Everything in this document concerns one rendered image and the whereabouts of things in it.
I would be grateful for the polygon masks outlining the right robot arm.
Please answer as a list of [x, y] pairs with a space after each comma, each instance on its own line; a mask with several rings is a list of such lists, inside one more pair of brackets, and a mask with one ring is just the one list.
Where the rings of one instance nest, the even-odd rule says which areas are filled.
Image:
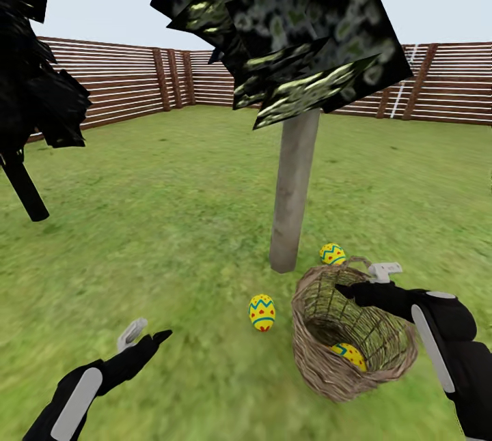
[[469, 309], [449, 293], [396, 286], [389, 275], [402, 272], [397, 262], [371, 264], [367, 271], [370, 282], [335, 283], [335, 289], [361, 308], [415, 325], [467, 441], [492, 441], [492, 353], [474, 341], [478, 329]]

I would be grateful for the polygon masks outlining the easter egg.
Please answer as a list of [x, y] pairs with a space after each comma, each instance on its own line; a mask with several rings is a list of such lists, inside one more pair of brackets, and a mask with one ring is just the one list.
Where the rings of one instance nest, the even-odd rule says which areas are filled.
[[256, 296], [249, 304], [249, 318], [256, 330], [269, 331], [275, 320], [275, 305], [269, 296]]
[[333, 352], [341, 354], [342, 357], [345, 357], [349, 361], [355, 363], [356, 367], [359, 367], [363, 371], [366, 370], [367, 364], [361, 357], [359, 351], [353, 346], [353, 344], [349, 342], [342, 342], [337, 345], [332, 345], [331, 350], [333, 350]]
[[320, 258], [324, 264], [341, 264], [345, 256], [343, 249], [337, 244], [328, 244], [320, 250]]

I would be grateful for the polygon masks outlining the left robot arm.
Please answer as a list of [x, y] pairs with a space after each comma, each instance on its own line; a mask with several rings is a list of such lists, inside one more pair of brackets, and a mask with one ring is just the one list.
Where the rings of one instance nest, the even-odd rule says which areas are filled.
[[173, 334], [172, 330], [161, 331], [134, 342], [147, 324], [142, 317], [134, 321], [118, 338], [118, 354], [111, 360], [96, 360], [62, 378], [53, 402], [43, 409], [21, 441], [77, 441], [94, 398], [135, 377], [158, 351], [159, 344]]

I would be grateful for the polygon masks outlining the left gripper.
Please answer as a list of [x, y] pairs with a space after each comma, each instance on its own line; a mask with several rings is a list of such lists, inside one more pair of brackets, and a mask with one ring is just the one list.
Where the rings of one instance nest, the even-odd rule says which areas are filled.
[[159, 344], [172, 334], [172, 330], [166, 330], [156, 333], [153, 337], [144, 335], [139, 343], [119, 354], [118, 357], [124, 363], [125, 368], [122, 381], [131, 380], [135, 377], [158, 351]]

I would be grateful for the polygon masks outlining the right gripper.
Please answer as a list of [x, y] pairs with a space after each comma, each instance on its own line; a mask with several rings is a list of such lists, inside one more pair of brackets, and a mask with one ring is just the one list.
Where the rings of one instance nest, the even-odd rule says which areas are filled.
[[390, 296], [394, 290], [400, 289], [400, 287], [396, 286], [395, 281], [390, 281], [389, 283], [364, 281], [353, 283], [351, 287], [335, 283], [334, 286], [340, 295], [345, 296], [349, 300], [355, 299], [355, 304], [361, 308], [374, 307], [375, 309], [384, 311], [384, 313], [394, 315], [394, 312], [390, 308]]

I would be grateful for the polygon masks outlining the wicker basket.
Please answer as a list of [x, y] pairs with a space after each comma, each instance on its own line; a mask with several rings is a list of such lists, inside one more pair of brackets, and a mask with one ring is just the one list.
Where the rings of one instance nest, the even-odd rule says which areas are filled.
[[[310, 296], [308, 288], [314, 283], [314, 280], [323, 279], [325, 272], [333, 272], [338, 270], [348, 270], [354, 272], [357, 276], [360, 275], [365, 282], [370, 282], [372, 275], [365, 274], [359, 271], [357, 268], [349, 267], [351, 262], [362, 261], [366, 270], [371, 266], [371, 263], [364, 256], [355, 257], [351, 255], [349, 259], [342, 260], [341, 264], [323, 264], [313, 266], [309, 269], [297, 282], [296, 290], [292, 294], [292, 326], [293, 326], [293, 352], [295, 353], [295, 360], [297, 366], [300, 368], [301, 376], [303, 376], [304, 382], [315, 391], [319, 397], [333, 399], [337, 403], [346, 403], [366, 391], [372, 391], [382, 384], [389, 383], [391, 381], [399, 381], [410, 370], [412, 365], [418, 359], [418, 338], [417, 329], [415, 325], [408, 321], [398, 322], [399, 329], [391, 332], [389, 330], [388, 341], [381, 340], [383, 344], [380, 349], [373, 350], [372, 355], [365, 359], [364, 350], [362, 347], [364, 343], [361, 341], [361, 345], [350, 337], [345, 331], [346, 325], [335, 325], [333, 321], [329, 321], [329, 310], [323, 312], [323, 315], [313, 315], [309, 319], [305, 319], [305, 315], [308, 313], [308, 308], [315, 306], [316, 302], [307, 302], [307, 298]], [[354, 277], [353, 283], [357, 283], [357, 276]], [[377, 315], [380, 315], [380, 321], [387, 321], [386, 328], [390, 328], [392, 323], [386, 319], [387, 314], [377, 311]], [[373, 330], [379, 329], [380, 322], [376, 321]], [[367, 364], [366, 370], [363, 371], [359, 367], [356, 367], [355, 363], [349, 361], [347, 358], [342, 357], [341, 354], [333, 352], [330, 345], [317, 343], [319, 336], [325, 336], [325, 333], [318, 332], [315, 337], [312, 336], [308, 328], [311, 325], [323, 324], [331, 325], [335, 329], [320, 328], [325, 332], [331, 333], [331, 335], [338, 337], [340, 332], [344, 337], [359, 351], [361, 357]], [[392, 326], [391, 326], [392, 328]], [[373, 332], [372, 330], [372, 332]], [[405, 345], [399, 347], [398, 337], [401, 333], [405, 332]], [[391, 334], [390, 334], [391, 333]], [[387, 336], [388, 336], [387, 335]], [[388, 354], [387, 345], [393, 344], [399, 347], [399, 354], [396, 358], [390, 354], [387, 357], [387, 362], [384, 361], [383, 353]], [[384, 361], [384, 362], [383, 362]]]

